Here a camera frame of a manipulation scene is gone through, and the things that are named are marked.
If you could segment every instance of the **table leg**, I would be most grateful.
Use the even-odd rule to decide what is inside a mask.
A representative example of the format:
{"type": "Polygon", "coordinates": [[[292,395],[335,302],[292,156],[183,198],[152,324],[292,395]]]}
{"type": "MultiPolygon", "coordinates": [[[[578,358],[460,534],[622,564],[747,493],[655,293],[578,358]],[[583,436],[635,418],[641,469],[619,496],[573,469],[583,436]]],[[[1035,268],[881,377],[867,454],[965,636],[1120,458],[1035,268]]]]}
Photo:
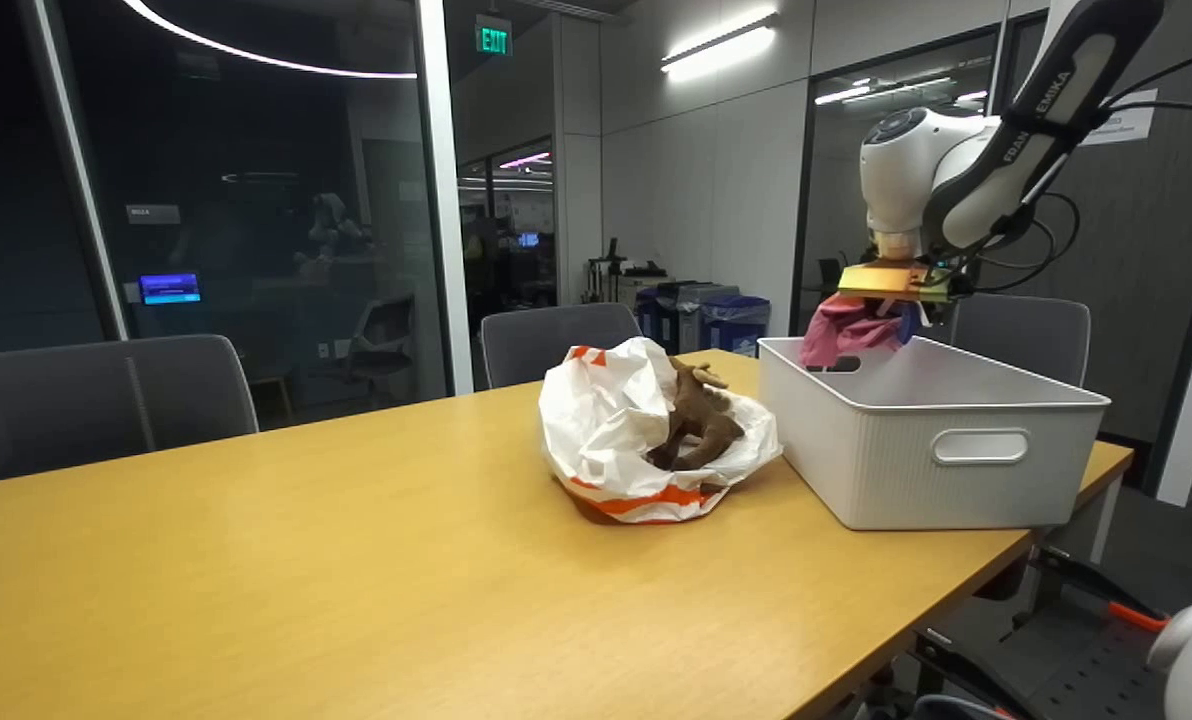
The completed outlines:
{"type": "Polygon", "coordinates": [[[1120,498],[1120,482],[1122,474],[1116,474],[1101,498],[1101,519],[1096,519],[1096,531],[1091,531],[1091,545],[1089,545],[1089,564],[1102,564],[1102,553],[1106,553],[1106,534],[1113,534],[1113,516],[1116,516],[1116,498],[1120,498]]]}

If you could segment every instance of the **brown food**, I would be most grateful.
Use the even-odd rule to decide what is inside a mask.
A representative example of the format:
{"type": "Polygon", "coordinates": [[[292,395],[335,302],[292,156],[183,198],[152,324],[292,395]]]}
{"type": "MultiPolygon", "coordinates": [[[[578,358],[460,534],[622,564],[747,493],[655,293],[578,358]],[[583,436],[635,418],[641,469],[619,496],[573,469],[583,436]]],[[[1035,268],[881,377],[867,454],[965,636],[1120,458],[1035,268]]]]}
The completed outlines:
{"type": "Polygon", "coordinates": [[[649,451],[655,469],[703,469],[726,451],[742,429],[726,415],[726,395],[713,390],[723,388],[706,377],[706,365],[675,365],[675,408],[669,415],[669,438],[649,451]]]}

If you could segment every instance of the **red cloth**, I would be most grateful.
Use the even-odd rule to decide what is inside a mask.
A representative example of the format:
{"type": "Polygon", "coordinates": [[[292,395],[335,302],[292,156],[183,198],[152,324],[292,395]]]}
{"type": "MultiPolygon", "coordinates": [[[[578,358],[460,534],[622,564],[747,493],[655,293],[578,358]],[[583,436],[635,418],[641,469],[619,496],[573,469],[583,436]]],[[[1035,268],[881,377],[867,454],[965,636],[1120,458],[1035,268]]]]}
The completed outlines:
{"type": "Polygon", "coordinates": [[[902,310],[896,302],[881,302],[881,310],[873,310],[857,295],[826,295],[802,327],[800,365],[834,366],[845,357],[863,357],[900,345],[902,310]]]}

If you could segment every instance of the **exit sign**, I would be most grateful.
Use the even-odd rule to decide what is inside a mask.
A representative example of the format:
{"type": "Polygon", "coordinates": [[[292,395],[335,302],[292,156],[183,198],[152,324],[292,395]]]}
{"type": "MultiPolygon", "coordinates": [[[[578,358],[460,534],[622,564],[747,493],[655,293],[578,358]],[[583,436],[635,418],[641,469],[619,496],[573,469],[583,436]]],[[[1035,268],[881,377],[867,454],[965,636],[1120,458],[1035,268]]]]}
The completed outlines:
{"type": "Polygon", "coordinates": [[[510,54],[510,24],[501,16],[476,16],[476,51],[510,54]]]}

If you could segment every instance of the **blue screen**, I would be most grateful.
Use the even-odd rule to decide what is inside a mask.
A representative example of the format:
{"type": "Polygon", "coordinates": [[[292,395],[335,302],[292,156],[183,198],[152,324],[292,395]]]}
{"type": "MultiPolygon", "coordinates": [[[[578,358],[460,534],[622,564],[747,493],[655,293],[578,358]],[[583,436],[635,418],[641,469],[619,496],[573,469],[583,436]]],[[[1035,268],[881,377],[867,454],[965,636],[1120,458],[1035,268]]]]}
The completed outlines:
{"type": "Polygon", "coordinates": [[[140,293],[148,308],[201,302],[194,270],[148,270],[140,275],[140,293]]]}
{"type": "Polygon", "coordinates": [[[540,248],[544,230],[517,230],[517,248],[540,248]]]}

